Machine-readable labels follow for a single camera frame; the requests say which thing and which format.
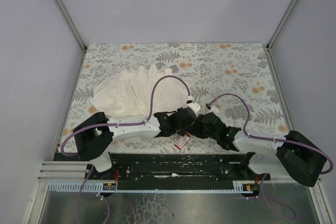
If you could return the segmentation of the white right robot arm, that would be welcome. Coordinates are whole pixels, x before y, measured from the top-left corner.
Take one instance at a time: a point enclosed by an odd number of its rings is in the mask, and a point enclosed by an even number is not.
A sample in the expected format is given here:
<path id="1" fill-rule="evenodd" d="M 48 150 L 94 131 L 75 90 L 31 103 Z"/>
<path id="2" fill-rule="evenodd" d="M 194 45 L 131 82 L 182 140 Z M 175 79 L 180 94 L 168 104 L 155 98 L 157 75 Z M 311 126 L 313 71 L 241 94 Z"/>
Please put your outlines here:
<path id="1" fill-rule="evenodd" d="M 225 150 L 251 154 L 247 166 L 256 174 L 290 176 L 307 187 L 316 184 L 327 162 L 323 152 L 297 131 L 284 138 L 251 136 L 239 127 L 225 125 L 213 112 L 199 115 L 187 131 L 198 138 L 211 138 Z"/>

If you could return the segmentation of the red white staples box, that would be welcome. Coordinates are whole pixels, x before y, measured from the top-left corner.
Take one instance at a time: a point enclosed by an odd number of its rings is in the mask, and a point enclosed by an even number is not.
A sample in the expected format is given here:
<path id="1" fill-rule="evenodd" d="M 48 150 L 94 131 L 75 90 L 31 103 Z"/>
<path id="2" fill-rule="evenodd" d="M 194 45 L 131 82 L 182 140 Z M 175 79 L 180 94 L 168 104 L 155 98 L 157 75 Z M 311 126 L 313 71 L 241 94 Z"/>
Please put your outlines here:
<path id="1" fill-rule="evenodd" d="M 189 141 L 190 138 L 191 136 L 189 134 L 184 134 L 176 140 L 174 146 L 181 150 L 186 145 L 186 143 Z"/>

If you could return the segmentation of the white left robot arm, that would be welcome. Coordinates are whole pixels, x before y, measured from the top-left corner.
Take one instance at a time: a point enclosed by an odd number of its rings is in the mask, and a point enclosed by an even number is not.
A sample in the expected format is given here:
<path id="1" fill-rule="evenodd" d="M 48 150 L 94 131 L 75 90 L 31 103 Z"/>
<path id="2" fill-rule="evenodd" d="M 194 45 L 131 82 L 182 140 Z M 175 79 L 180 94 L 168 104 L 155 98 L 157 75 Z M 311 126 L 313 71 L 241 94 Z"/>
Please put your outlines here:
<path id="1" fill-rule="evenodd" d="M 78 159 L 90 162 L 98 172 L 112 168 L 108 147 L 117 140 L 134 137 L 170 137 L 187 129 L 197 118 L 197 111 L 179 108 L 173 113 L 156 112 L 146 123 L 108 122 L 103 112 L 98 112 L 78 125 L 73 133 Z"/>

